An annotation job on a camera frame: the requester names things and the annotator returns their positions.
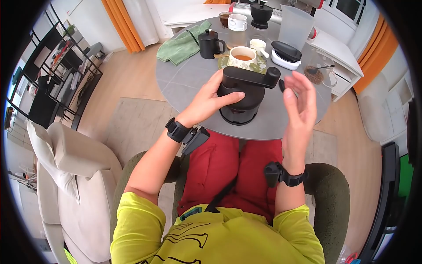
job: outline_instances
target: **black spoon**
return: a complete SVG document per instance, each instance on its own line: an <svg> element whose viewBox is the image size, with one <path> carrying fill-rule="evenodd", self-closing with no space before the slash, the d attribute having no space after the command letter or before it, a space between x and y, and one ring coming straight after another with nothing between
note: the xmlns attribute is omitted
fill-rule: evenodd
<svg viewBox="0 0 422 264"><path fill-rule="evenodd" d="M335 67L335 65L324 66L324 67L319 67L319 68L315 68L315 69L308 68L308 69L306 69L306 70L307 70L307 72L309 72L310 74L316 74L316 73L318 72L318 70L319 70L319 69L322 69L322 68L329 68L329 67Z"/></svg>

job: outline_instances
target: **spoon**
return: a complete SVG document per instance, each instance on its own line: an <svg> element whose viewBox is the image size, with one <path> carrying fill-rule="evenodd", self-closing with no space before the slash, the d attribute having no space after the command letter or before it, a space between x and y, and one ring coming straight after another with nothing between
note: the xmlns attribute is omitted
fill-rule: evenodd
<svg viewBox="0 0 422 264"><path fill-rule="evenodd" d="M316 74L317 72L318 72L318 70L319 69L322 69L322 68L329 68L329 67L335 67L335 65L330 65L330 66L324 66L324 67L319 67L319 68L315 68L315 69L310 69L310 68L308 68L308 69L306 69L310 74Z"/></svg>
<svg viewBox="0 0 422 264"><path fill-rule="evenodd" d="M230 53L227 54L214 54L214 58L223 58L230 56Z"/></svg>

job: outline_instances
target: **potted plant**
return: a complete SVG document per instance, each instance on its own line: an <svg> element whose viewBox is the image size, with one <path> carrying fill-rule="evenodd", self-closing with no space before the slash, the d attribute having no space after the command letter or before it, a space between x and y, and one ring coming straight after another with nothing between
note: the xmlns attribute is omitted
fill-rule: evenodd
<svg viewBox="0 0 422 264"><path fill-rule="evenodd" d="M67 28L67 31L69 32L69 34L72 36L74 33L75 33L75 25L70 25L68 28Z"/></svg>

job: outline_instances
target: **black strap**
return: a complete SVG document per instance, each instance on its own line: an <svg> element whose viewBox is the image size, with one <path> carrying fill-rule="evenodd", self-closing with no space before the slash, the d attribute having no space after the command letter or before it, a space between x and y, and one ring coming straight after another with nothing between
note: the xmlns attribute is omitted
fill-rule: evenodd
<svg viewBox="0 0 422 264"><path fill-rule="evenodd" d="M205 208L205 212L215 212L215 213L220 213L219 210L217 210L215 207L217 207L218 203L221 202L221 200L229 194L229 192L231 191L231 189L233 189L233 187L236 185L236 181L237 181L237 175L236 177L229 183L227 184L216 196L214 196L214 198L212 199L212 201L208 204L207 208Z"/></svg>

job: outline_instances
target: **orange curtain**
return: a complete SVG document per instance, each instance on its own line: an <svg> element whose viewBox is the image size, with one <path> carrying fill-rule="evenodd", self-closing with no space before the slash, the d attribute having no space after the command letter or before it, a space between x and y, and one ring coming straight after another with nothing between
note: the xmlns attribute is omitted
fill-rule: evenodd
<svg viewBox="0 0 422 264"><path fill-rule="evenodd" d="M394 33L387 25L384 17L379 15L372 37L362 55L357 60L364 75L363 78L360 78L359 81L353 85L357 94L362 92L382 71L384 66L391 59L397 46L398 42Z"/></svg>
<svg viewBox="0 0 422 264"><path fill-rule="evenodd" d="M129 53L145 50L122 0L101 0Z"/></svg>
<svg viewBox="0 0 422 264"><path fill-rule="evenodd" d="M231 4L231 0L206 0L204 4Z"/></svg>

